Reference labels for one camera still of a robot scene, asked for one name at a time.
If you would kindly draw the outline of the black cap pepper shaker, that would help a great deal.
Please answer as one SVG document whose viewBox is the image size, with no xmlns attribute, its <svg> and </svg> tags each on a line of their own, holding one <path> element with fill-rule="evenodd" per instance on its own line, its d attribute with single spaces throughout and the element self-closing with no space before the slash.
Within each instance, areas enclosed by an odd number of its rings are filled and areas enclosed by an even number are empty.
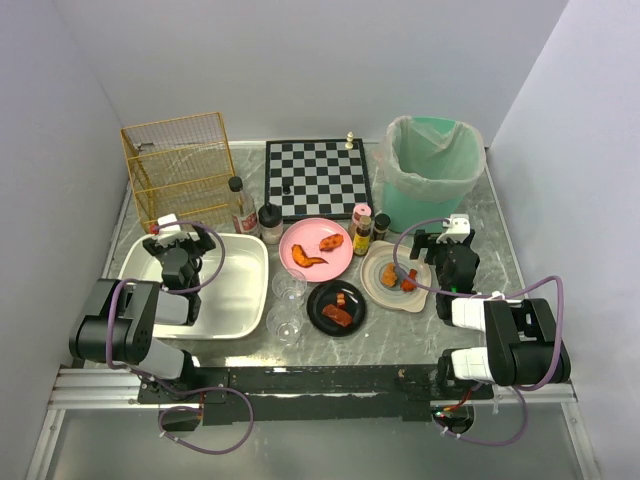
<svg viewBox="0 0 640 480">
<path fill-rule="evenodd" d="M 391 223 L 390 217 L 385 213 L 379 213 L 374 218 L 372 239 L 374 241 L 383 240 L 387 234 Z"/>
</svg>

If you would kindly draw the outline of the clear bottle red label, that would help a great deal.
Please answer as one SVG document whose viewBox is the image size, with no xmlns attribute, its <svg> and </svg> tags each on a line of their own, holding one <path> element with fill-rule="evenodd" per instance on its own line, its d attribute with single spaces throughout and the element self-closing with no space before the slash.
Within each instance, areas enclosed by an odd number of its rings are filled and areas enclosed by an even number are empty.
<svg viewBox="0 0 640 480">
<path fill-rule="evenodd" d="M 258 217 L 254 200 L 244 190 L 242 179 L 233 176 L 228 180 L 228 186 L 230 189 L 228 206 L 236 232 L 258 236 Z"/>
</svg>

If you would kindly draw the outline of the brown sauce bottle yellow label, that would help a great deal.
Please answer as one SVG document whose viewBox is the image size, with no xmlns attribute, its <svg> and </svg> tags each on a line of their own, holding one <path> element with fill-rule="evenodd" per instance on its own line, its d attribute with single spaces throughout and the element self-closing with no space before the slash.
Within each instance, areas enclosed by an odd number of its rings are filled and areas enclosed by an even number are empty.
<svg viewBox="0 0 640 480">
<path fill-rule="evenodd" d="M 353 251 L 357 256 L 365 256 L 370 246 L 372 222 L 369 216 L 361 216 L 356 222 L 353 238 Z"/>
</svg>

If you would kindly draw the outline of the pink lid seasoning jar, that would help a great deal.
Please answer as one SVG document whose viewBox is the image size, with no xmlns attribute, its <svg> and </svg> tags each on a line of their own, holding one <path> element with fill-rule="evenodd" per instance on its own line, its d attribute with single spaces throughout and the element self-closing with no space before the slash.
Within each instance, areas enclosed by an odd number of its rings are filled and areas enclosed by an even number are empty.
<svg viewBox="0 0 640 480">
<path fill-rule="evenodd" d="M 351 222 L 349 225 L 348 233 L 351 239 L 354 238 L 357 228 L 360 226 L 360 220 L 362 217 L 370 217 L 372 210 L 366 203 L 356 204 L 352 210 Z"/>
</svg>

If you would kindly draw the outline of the black lid spice jar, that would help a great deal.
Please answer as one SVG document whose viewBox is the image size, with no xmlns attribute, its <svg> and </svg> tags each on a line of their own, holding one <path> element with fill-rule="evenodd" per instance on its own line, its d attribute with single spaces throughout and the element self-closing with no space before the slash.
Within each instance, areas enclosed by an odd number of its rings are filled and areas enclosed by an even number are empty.
<svg viewBox="0 0 640 480">
<path fill-rule="evenodd" d="M 260 237 L 265 244 L 275 245 L 283 235 L 284 224 L 281 207 L 270 202 L 258 210 Z"/>
</svg>

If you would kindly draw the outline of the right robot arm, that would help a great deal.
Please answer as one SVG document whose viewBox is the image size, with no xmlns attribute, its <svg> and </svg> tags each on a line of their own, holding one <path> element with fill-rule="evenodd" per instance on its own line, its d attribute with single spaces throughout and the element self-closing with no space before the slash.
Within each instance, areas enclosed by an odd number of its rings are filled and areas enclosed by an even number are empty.
<svg viewBox="0 0 640 480">
<path fill-rule="evenodd" d="M 418 230 L 410 257 L 425 251 L 435 268 L 436 312 L 445 324 L 485 335 L 484 347 L 450 349 L 439 360 L 449 382 L 482 382 L 530 389 L 570 379 L 571 361 L 547 300 L 507 299 L 474 289 L 480 257 L 471 249 L 474 231 L 461 241 Z"/>
</svg>

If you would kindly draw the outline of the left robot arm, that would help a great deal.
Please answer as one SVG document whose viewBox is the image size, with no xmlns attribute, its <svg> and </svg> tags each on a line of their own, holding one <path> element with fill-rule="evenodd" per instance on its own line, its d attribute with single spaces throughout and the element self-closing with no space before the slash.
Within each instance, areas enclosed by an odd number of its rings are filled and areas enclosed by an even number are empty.
<svg viewBox="0 0 640 480">
<path fill-rule="evenodd" d="M 158 320 L 171 326 L 192 326 L 201 308 L 200 291 L 211 281 L 201 281 L 204 255 L 220 250 L 221 237 L 198 222 L 183 230 L 184 221 L 171 221 L 152 229 L 143 239 L 147 254 L 161 266 L 161 279 L 99 279 L 92 288 L 69 339 L 71 355 L 78 360 L 104 363 L 113 370 L 129 371 L 172 393 L 196 384 L 191 354 L 154 337 Z"/>
</svg>

